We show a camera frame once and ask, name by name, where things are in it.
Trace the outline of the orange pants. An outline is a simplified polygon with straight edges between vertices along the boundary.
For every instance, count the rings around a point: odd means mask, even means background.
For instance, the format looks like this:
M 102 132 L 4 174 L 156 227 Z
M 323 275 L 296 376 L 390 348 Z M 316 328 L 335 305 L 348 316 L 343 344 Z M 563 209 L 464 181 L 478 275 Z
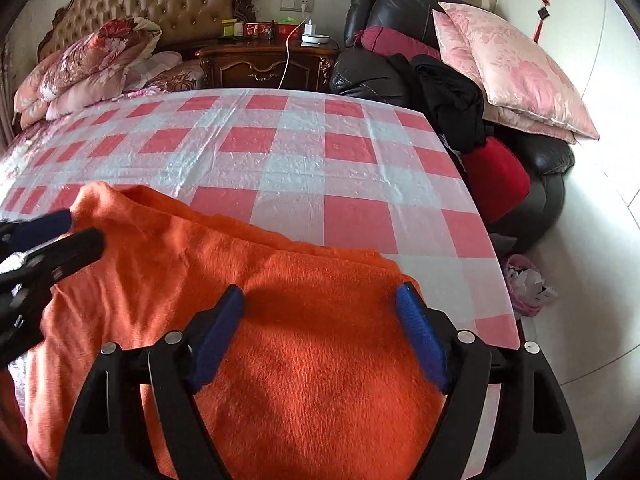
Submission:
M 135 186 L 85 185 L 77 229 L 99 229 L 102 258 L 55 286 L 26 393 L 1 378 L 1 419 L 55 474 L 63 434 L 102 344 L 152 344 L 213 307 L 229 285 L 243 316 L 196 402 L 237 479 L 405 479 L 442 396 L 423 377 L 396 314 L 405 281 L 372 250 L 297 243 L 204 216 Z

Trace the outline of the pink lined waste bin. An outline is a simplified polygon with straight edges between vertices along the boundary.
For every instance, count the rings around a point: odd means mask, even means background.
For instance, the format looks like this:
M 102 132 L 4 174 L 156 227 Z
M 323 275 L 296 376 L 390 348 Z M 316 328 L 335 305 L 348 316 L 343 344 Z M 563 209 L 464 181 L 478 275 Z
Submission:
M 523 255 L 512 255 L 503 263 L 512 308 L 518 318 L 533 318 L 543 307 L 558 299 L 536 266 Z

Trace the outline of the folded floral quilt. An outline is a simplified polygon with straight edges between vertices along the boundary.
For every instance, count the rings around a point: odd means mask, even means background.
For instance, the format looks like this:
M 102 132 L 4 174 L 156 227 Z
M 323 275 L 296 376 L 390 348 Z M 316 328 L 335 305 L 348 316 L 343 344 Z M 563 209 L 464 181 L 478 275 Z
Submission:
M 14 94 L 14 112 L 20 116 L 21 128 L 117 98 L 130 70 L 151 56 L 160 36 L 160 25 L 146 18 L 113 18 L 53 52 L 36 65 Z

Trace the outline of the small pink bed pillow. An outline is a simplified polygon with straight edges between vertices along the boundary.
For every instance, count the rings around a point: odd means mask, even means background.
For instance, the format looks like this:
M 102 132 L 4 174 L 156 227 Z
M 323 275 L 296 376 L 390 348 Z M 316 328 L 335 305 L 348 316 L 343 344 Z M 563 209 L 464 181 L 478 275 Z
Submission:
M 122 92 L 198 90 L 204 79 L 198 60 L 185 61 L 179 52 L 163 51 L 131 66 Z

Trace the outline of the red folded cloth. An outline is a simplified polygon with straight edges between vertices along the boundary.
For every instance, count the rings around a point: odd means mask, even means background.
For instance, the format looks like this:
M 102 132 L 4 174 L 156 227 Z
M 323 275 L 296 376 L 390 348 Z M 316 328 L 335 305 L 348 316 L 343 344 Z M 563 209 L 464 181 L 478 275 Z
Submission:
M 462 154 L 466 184 L 482 219 L 495 223 L 523 203 L 532 181 L 521 162 L 499 140 Z

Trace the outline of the dark wooden nightstand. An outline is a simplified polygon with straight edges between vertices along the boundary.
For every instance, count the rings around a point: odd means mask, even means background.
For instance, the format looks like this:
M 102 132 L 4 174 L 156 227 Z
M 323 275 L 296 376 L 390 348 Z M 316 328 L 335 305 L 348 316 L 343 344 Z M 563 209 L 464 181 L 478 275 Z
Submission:
M 210 88 L 267 88 L 328 92 L 340 49 L 302 47 L 292 41 L 288 50 L 279 40 L 214 41 L 195 52 Z

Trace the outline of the yellow jar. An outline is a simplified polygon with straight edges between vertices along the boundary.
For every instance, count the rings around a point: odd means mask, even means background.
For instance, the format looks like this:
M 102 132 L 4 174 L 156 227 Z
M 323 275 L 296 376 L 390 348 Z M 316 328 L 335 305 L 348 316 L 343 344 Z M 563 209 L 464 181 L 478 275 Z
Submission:
M 244 36 L 244 23 L 237 18 L 226 18 L 221 22 L 224 39 L 242 38 Z

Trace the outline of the red white checkered tablecloth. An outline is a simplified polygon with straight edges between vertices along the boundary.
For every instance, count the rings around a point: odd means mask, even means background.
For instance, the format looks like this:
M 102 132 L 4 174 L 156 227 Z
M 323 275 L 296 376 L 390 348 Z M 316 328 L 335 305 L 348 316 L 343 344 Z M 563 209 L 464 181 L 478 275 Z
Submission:
M 145 186 L 319 247 L 372 250 L 490 344 L 518 342 L 471 195 L 418 113 L 321 93 L 200 90 L 134 99 L 58 131 L 1 179 L 11 219 L 72 209 L 101 182 Z

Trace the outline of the red tin box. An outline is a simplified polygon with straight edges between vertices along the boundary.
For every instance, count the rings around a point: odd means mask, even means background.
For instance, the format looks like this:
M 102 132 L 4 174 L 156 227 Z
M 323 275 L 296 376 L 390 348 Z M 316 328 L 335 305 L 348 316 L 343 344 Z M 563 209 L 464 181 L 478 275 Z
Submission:
M 272 23 L 246 22 L 244 24 L 244 37 L 251 40 L 270 40 L 272 36 Z

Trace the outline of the red cup green lid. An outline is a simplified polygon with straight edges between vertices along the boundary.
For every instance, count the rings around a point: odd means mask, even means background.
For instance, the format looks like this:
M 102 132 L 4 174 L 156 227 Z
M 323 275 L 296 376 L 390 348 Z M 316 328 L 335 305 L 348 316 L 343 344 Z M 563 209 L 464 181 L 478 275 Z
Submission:
M 304 23 L 295 18 L 284 18 L 283 20 L 277 21 L 274 30 L 276 31 L 276 38 L 279 41 L 299 41 L 302 39 L 302 33 L 304 32 Z

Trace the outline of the white round device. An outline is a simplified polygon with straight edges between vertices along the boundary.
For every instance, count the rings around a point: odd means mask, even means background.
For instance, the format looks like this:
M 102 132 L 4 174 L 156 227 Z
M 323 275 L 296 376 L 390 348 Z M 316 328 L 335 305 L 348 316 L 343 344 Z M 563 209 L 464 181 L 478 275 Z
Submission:
M 328 44 L 329 41 L 330 41 L 330 37 L 326 35 L 303 34 L 302 39 L 300 40 L 300 43 L 306 47 L 308 46 L 319 47 L 319 46 L 324 46 L 325 44 Z

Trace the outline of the pink floral pillow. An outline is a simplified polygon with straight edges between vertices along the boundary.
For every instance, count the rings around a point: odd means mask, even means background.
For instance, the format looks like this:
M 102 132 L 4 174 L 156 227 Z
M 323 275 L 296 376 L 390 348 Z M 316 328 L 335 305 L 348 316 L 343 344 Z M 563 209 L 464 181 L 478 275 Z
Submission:
M 441 2 L 432 17 L 442 62 L 480 87 L 485 119 L 569 144 L 600 138 L 570 78 L 515 26 L 463 3 Z

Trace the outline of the maroon cushion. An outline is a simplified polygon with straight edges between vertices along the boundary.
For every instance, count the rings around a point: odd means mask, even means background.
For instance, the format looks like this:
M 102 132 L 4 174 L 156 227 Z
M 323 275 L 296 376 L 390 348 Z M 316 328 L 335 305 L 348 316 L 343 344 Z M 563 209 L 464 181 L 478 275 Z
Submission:
M 370 52 L 382 55 L 384 58 L 401 54 L 408 61 L 418 55 L 428 55 L 436 60 L 440 59 L 440 54 L 435 48 L 388 27 L 369 26 L 361 32 L 357 32 L 355 44 Z

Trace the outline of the red chinese knot ornament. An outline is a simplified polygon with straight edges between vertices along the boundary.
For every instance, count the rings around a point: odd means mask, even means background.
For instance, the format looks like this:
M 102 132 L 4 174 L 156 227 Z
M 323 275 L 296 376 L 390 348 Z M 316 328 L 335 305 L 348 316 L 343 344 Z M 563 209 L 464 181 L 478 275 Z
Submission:
M 544 21 L 549 17 L 550 13 L 548 7 L 550 6 L 550 0 L 539 0 L 540 8 L 537 11 L 538 23 L 534 31 L 533 42 L 538 44 L 542 28 L 544 27 Z

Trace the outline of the wall power socket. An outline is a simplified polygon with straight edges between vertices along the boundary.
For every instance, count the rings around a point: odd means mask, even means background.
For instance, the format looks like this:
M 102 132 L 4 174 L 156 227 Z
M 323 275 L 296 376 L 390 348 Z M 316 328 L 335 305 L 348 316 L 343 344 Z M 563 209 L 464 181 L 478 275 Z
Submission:
M 291 11 L 298 13 L 314 12 L 316 0 L 280 0 L 281 11 Z

